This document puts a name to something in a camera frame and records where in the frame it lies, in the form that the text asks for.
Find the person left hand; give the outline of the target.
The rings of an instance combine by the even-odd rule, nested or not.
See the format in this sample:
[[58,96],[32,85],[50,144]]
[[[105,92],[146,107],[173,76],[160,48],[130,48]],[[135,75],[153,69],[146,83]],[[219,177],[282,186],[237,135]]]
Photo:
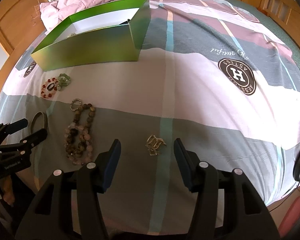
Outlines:
[[2,192],[3,200],[10,206],[13,205],[15,197],[12,189],[12,180],[11,176],[7,176],[3,179],[0,179],[0,191]]

